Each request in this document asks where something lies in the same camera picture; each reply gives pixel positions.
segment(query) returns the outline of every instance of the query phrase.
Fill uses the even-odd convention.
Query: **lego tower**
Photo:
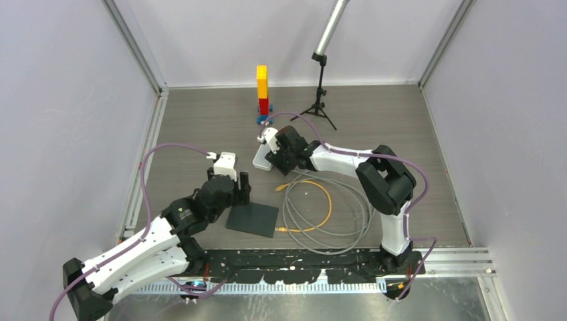
[[[258,83],[258,116],[257,123],[261,124],[266,120],[268,114],[272,111],[272,106],[269,104],[267,92],[267,67],[259,65],[256,67],[256,81]]]

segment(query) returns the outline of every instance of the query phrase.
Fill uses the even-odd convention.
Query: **white wall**
[[[327,84],[417,82],[461,0],[351,0],[327,50]],[[130,0],[169,86],[318,81],[311,54],[334,0]]]
[[[567,3],[477,1],[427,84],[474,242],[512,320],[565,320]]]
[[[155,94],[100,0],[4,1],[0,70],[0,320],[47,320],[114,246]]]

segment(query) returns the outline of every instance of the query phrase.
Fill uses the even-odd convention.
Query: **black mounting plate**
[[[208,275],[212,282],[220,282],[227,276],[231,282],[256,284],[264,280],[268,284],[282,281],[285,284],[313,283],[322,269],[329,284],[375,283],[376,277],[389,274],[414,273],[421,252],[412,251],[400,267],[387,271],[382,264],[382,253],[370,249],[352,249],[339,255],[321,255],[306,249],[214,249],[207,250]],[[204,268],[196,275],[203,276]],[[425,268],[419,271],[424,274]]]
[[[278,213],[279,207],[257,203],[232,206],[226,228],[272,238]]]

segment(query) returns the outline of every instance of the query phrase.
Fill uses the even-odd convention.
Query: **yellow lego block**
[[[258,65],[256,67],[256,81],[258,83],[258,99],[267,98],[267,67]]]

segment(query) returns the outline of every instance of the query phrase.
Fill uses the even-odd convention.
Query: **red lego block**
[[[269,112],[268,98],[260,98],[258,99],[258,103],[260,105],[260,115],[267,116]]]

